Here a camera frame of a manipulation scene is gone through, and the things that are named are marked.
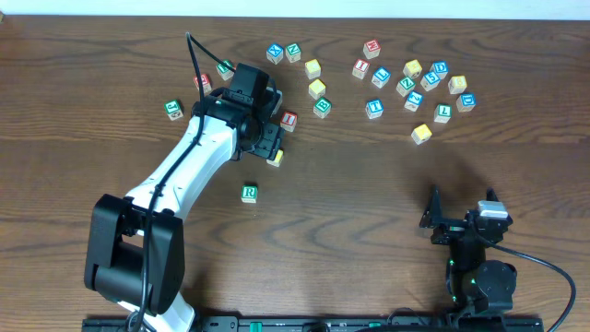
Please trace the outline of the yellow O block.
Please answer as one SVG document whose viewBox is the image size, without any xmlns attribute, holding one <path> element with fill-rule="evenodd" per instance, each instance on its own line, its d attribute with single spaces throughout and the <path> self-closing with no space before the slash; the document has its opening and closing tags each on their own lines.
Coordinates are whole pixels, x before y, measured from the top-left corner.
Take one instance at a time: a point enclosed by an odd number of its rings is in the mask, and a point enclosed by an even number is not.
<svg viewBox="0 0 590 332">
<path fill-rule="evenodd" d="M 279 167 L 281 162 L 283 161 L 283 157 L 284 151 L 282 149 L 279 149 L 277 151 L 275 158 L 273 158 L 272 160 L 267 160 L 266 162 L 274 167 Z"/>
</svg>

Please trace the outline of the green R block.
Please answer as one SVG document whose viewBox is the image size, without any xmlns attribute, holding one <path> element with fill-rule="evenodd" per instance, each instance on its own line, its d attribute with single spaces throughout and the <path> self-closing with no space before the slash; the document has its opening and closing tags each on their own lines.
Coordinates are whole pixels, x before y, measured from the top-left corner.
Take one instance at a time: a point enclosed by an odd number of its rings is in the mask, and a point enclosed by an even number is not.
<svg viewBox="0 0 590 332">
<path fill-rule="evenodd" d="M 256 185 L 244 185 L 241 191 L 241 200 L 243 203 L 255 204 L 258 197 L 258 188 Z"/>
</svg>

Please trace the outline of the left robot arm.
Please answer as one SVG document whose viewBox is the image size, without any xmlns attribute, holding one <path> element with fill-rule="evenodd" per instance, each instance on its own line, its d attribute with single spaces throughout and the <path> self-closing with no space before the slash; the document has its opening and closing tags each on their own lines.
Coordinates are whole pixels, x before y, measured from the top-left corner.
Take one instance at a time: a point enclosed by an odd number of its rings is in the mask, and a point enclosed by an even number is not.
<svg viewBox="0 0 590 332">
<path fill-rule="evenodd" d="M 188 331 L 195 309 L 180 293 L 183 223 L 226 162 L 276 157 L 284 129 L 270 119 L 282 102 L 274 80 L 239 64 L 231 83 L 200 98 L 178 144 L 126 196 L 103 195 L 92 210 L 85 286 L 129 311 L 124 327 Z"/>
</svg>

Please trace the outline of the red i block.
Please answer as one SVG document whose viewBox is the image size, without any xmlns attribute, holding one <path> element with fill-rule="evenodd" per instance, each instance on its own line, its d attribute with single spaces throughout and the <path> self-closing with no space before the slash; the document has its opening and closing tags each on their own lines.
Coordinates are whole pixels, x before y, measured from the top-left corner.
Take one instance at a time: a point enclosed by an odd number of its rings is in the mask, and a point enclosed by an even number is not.
<svg viewBox="0 0 590 332">
<path fill-rule="evenodd" d="M 358 79 L 364 79 L 369 67 L 370 64 L 367 61 L 357 59 L 352 69 L 352 75 Z"/>
<path fill-rule="evenodd" d="M 284 112 L 280 119 L 280 126 L 288 132 L 293 132 L 298 122 L 296 113 Z"/>
</svg>

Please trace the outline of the red G block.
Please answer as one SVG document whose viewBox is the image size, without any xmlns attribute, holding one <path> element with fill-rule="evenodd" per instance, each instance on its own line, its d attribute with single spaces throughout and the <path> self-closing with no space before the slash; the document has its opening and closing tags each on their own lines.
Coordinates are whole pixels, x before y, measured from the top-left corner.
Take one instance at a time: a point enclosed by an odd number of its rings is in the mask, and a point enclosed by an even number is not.
<svg viewBox="0 0 590 332">
<path fill-rule="evenodd" d="M 211 81 L 208 74 L 202 74 L 200 77 L 194 76 L 193 81 L 197 90 L 202 89 L 207 95 L 212 90 Z"/>
</svg>

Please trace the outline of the yellow block upper centre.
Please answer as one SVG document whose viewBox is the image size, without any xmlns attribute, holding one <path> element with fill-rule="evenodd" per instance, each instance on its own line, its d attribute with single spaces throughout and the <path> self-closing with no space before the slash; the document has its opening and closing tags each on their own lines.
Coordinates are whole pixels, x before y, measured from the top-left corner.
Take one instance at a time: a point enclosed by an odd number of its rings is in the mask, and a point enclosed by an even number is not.
<svg viewBox="0 0 590 332">
<path fill-rule="evenodd" d="M 305 64 L 305 74 L 309 79 L 315 79 L 321 76 L 321 66 L 317 59 L 307 61 Z"/>
</svg>

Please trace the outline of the yellow K block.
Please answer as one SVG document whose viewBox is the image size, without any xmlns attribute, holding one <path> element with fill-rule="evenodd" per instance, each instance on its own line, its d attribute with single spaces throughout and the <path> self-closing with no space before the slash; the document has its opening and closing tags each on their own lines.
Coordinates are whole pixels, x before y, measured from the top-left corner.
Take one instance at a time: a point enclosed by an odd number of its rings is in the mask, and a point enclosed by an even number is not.
<svg viewBox="0 0 590 332">
<path fill-rule="evenodd" d="M 421 124 L 413 129 L 411 133 L 411 138 L 417 145 L 421 145 L 422 143 L 428 141 L 432 136 L 432 131 L 428 128 L 426 124 Z"/>
</svg>

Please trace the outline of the blue D block right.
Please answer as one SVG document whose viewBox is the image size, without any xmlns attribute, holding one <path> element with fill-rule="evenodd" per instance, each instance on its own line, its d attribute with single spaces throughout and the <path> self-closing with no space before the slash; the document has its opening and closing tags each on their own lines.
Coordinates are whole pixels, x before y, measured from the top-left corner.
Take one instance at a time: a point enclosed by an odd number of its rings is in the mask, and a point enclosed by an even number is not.
<svg viewBox="0 0 590 332">
<path fill-rule="evenodd" d="M 473 93 L 460 94 L 456 101 L 457 111 L 466 113 L 472 111 L 477 105 L 476 96 Z"/>
</svg>

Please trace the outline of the blue d block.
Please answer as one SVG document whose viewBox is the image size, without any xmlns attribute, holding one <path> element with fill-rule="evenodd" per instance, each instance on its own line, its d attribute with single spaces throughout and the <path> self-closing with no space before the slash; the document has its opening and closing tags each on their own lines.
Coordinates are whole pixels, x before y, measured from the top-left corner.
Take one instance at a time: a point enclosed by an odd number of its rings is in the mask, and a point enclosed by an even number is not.
<svg viewBox="0 0 590 332">
<path fill-rule="evenodd" d="M 444 79 L 449 73 L 449 67 L 445 61 L 437 61 L 432 63 L 430 71 L 439 79 Z"/>
<path fill-rule="evenodd" d="M 473 93 L 460 94 L 456 101 L 457 111 L 466 113 L 472 111 L 477 105 L 476 96 Z"/>
</svg>

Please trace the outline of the green L block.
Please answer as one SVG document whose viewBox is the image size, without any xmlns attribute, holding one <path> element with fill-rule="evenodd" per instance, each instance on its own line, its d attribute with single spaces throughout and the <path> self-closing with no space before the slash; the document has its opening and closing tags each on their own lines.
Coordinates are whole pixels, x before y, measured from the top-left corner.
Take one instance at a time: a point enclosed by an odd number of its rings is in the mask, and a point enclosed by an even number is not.
<svg viewBox="0 0 590 332">
<path fill-rule="evenodd" d="M 446 124 L 452 118 L 452 107 L 448 104 L 438 104 L 434 111 L 433 121 Z"/>
</svg>

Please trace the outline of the yellow block far right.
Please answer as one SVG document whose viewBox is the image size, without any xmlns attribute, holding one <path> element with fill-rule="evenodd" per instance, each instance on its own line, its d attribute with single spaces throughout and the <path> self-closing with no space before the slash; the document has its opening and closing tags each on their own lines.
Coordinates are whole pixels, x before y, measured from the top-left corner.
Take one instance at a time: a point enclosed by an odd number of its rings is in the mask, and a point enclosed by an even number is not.
<svg viewBox="0 0 590 332">
<path fill-rule="evenodd" d="M 448 89 L 451 95 L 461 94 L 467 88 L 465 76 L 452 76 L 448 82 Z"/>
</svg>

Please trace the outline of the red I block right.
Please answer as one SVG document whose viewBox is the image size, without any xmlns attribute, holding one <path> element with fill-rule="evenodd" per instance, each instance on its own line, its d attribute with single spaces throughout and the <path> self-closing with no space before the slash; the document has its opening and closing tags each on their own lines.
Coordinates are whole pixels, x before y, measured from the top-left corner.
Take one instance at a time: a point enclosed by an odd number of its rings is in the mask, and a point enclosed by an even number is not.
<svg viewBox="0 0 590 332">
<path fill-rule="evenodd" d="M 358 79 L 364 79 L 369 67 L 370 64 L 367 61 L 357 59 L 352 69 L 352 75 Z"/>
</svg>

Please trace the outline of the blue T block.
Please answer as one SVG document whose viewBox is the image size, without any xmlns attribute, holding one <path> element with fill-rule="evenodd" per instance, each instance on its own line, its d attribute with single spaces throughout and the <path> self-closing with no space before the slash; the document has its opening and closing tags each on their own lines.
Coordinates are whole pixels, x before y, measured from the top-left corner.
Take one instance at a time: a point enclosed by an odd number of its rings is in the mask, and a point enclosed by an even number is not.
<svg viewBox="0 0 590 332">
<path fill-rule="evenodd" d="M 365 111 L 369 119 L 381 117 L 384 112 L 382 101 L 379 99 L 368 101 L 365 106 Z"/>
</svg>

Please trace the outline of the red H block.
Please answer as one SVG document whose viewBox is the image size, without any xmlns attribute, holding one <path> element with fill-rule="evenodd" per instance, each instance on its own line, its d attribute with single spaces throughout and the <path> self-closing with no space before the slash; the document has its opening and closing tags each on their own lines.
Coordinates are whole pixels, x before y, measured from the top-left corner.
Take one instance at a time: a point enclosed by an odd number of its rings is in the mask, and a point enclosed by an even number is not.
<svg viewBox="0 0 590 332">
<path fill-rule="evenodd" d="M 381 45 L 376 39 L 363 43 L 363 54 L 368 60 L 377 57 L 380 54 L 380 51 Z"/>
</svg>

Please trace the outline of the black mounting rail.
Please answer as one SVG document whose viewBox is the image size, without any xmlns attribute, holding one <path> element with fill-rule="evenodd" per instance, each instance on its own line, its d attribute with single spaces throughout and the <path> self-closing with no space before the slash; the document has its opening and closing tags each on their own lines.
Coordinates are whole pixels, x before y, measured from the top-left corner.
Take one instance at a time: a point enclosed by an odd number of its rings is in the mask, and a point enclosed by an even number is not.
<svg viewBox="0 0 590 332">
<path fill-rule="evenodd" d="M 261 318 L 205 316 L 189 328 L 190 332 L 354 332 L 354 331 L 533 331 L 544 329 L 538 318 L 464 318 L 458 326 L 442 318 L 411 314 L 391 318 Z"/>
</svg>

